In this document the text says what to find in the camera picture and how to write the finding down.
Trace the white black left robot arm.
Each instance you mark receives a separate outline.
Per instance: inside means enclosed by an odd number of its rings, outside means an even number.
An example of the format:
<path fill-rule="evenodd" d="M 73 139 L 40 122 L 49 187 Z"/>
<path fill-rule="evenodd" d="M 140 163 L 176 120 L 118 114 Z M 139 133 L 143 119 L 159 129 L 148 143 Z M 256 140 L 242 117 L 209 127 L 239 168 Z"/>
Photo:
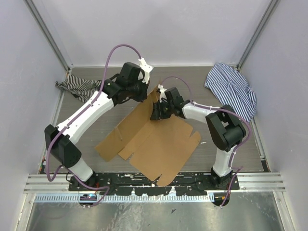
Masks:
<path fill-rule="evenodd" d="M 124 63 L 121 71 L 103 81 L 99 89 L 72 116 L 55 127 L 48 125 L 44 130 L 46 160 L 53 156 L 75 176 L 84 190 L 95 190 L 96 174 L 83 160 L 76 144 L 97 119 L 116 105 L 130 99 L 136 102 L 146 100 L 152 70 L 153 67 L 144 58 L 139 59 L 139 64 Z"/>

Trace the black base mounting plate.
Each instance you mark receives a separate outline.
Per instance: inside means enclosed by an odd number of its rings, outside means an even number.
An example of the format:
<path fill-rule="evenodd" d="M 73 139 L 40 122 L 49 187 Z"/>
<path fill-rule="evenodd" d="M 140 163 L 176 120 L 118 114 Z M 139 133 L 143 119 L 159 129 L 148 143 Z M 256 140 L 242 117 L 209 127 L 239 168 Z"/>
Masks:
<path fill-rule="evenodd" d="M 137 172 L 105 172 L 93 176 L 92 187 L 109 186 L 108 195 L 130 196 L 166 196 L 175 190 L 176 196 L 207 195 L 207 191 L 239 189 L 239 183 L 233 173 L 219 179 L 213 173 L 207 172 L 180 172 L 167 186 L 159 186 L 158 180 L 149 180 Z"/>

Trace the aluminium rail beam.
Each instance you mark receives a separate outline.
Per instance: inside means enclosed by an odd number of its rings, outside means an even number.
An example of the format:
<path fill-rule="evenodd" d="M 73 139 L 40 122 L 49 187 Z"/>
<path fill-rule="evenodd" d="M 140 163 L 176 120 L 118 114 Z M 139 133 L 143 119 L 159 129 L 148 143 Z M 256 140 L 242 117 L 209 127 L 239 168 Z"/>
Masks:
<path fill-rule="evenodd" d="M 59 174 L 50 182 L 45 174 L 30 174 L 26 181 L 24 193 L 61 193 L 69 191 L 71 175 Z M 285 185 L 280 173 L 244 172 L 237 174 L 240 190 L 252 192 L 284 192 Z"/>

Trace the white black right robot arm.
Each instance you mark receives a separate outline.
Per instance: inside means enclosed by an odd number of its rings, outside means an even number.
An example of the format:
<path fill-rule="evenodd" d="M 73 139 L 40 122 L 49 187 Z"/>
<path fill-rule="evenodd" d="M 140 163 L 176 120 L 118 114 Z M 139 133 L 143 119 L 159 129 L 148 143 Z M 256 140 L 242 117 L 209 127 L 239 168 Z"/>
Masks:
<path fill-rule="evenodd" d="M 211 107 L 184 100 L 177 88 L 156 90 L 159 100 L 153 104 L 151 120 L 168 119 L 171 116 L 193 119 L 208 126 L 217 147 L 216 159 L 210 171 L 210 181 L 217 190 L 224 189 L 232 179 L 235 148 L 242 143 L 246 130 L 232 107 Z"/>

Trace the black white striped cloth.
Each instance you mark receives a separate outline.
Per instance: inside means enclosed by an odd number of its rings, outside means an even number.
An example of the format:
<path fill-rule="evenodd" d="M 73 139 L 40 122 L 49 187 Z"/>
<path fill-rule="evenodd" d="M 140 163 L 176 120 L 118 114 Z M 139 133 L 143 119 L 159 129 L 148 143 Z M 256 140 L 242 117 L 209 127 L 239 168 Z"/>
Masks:
<path fill-rule="evenodd" d="M 100 88 L 101 80 L 91 80 L 69 74 L 62 82 L 55 82 L 55 86 L 62 92 L 71 93 L 79 101 L 86 103 L 97 89 Z"/>

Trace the aluminium corner post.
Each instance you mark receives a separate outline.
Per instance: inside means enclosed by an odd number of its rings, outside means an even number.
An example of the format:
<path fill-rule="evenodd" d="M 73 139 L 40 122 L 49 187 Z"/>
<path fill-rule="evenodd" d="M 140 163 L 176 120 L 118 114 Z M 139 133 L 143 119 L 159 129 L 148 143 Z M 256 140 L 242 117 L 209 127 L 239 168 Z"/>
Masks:
<path fill-rule="evenodd" d="M 54 54 L 60 61 L 61 65 L 63 66 L 66 72 L 70 72 L 72 69 L 72 65 L 68 63 L 68 58 L 65 58 L 64 52 L 59 47 L 59 43 L 56 41 L 54 37 L 55 32 L 54 33 L 51 32 L 51 26 L 48 25 L 47 20 L 44 19 L 44 17 L 42 16 L 41 12 L 39 11 L 38 5 L 35 3 L 34 0 L 25 0 L 24 2 L 27 8 L 29 9 L 30 13 L 33 15 L 45 39 L 52 48 Z"/>
<path fill-rule="evenodd" d="M 252 37 L 250 38 L 237 66 L 236 69 L 238 71 L 240 71 L 244 65 L 244 63 L 246 62 L 247 58 L 249 57 L 253 47 L 255 46 L 257 40 L 259 39 L 259 37 L 261 36 L 263 30 L 265 29 L 267 23 L 269 22 L 271 16 L 273 15 L 275 9 L 277 8 L 277 6 L 279 5 L 280 0 L 271 0 L 268 4 L 268 6 L 266 7 L 265 12 L 263 13 L 256 29 L 254 30 L 254 33 L 252 35 Z"/>

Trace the brown cardboard box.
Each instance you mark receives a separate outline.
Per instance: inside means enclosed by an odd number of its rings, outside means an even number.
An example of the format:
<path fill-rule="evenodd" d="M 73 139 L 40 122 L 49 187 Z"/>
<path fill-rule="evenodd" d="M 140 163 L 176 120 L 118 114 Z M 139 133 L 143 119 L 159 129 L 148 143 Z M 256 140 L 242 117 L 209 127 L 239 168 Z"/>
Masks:
<path fill-rule="evenodd" d="M 201 141 L 198 131 L 179 117 L 151 121 L 156 88 L 97 146 L 105 160 L 120 156 L 158 186 L 169 185 Z"/>

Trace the blue white striped cloth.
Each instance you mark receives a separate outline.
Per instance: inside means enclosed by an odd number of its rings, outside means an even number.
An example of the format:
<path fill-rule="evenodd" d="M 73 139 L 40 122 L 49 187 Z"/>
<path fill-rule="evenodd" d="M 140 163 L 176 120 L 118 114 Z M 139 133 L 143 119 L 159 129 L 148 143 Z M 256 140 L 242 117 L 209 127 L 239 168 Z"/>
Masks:
<path fill-rule="evenodd" d="M 229 105 L 234 112 L 250 122 L 256 114 L 257 97 L 245 77 L 233 67 L 216 63 L 205 80 L 205 87 L 222 105 Z"/>

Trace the left aluminium corner post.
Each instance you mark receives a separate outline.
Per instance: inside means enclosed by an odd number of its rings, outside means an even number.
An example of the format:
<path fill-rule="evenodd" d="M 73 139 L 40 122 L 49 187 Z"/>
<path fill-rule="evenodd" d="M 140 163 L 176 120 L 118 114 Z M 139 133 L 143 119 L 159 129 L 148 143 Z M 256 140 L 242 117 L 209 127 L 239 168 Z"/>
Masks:
<path fill-rule="evenodd" d="M 72 65 L 68 63 L 68 58 L 65 58 L 64 52 L 59 47 L 59 43 L 56 41 L 54 37 L 55 32 L 54 33 L 51 32 L 51 26 L 48 25 L 47 20 L 44 19 L 44 17 L 42 16 L 41 12 L 39 11 L 38 5 L 35 3 L 34 0 L 25 0 L 24 2 L 27 8 L 29 9 L 30 13 L 33 15 L 45 39 L 52 48 L 54 54 L 60 61 L 61 65 L 63 66 L 66 72 L 70 72 L 72 69 Z"/>

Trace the right aluminium corner post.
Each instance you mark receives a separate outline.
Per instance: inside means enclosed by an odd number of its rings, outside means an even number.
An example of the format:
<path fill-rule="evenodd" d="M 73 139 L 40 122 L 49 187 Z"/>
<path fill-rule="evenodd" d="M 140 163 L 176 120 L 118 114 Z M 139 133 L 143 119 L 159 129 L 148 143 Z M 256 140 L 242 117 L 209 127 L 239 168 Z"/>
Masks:
<path fill-rule="evenodd" d="M 256 29 L 254 30 L 254 33 L 252 35 L 252 37 L 250 38 L 237 66 L 236 69 L 238 71 L 240 71 L 244 65 L 244 63 L 246 62 L 247 58 L 249 57 L 253 47 L 255 46 L 257 40 L 259 39 L 259 37 L 261 36 L 263 30 L 265 29 L 267 23 L 269 22 L 271 16 L 273 15 L 275 9 L 277 8 L 277 6 L 279 5 L 280 0 L 271 0 L 268 4 L 268 6 L 266 7 L 265 12 L 263 13 Z"/>

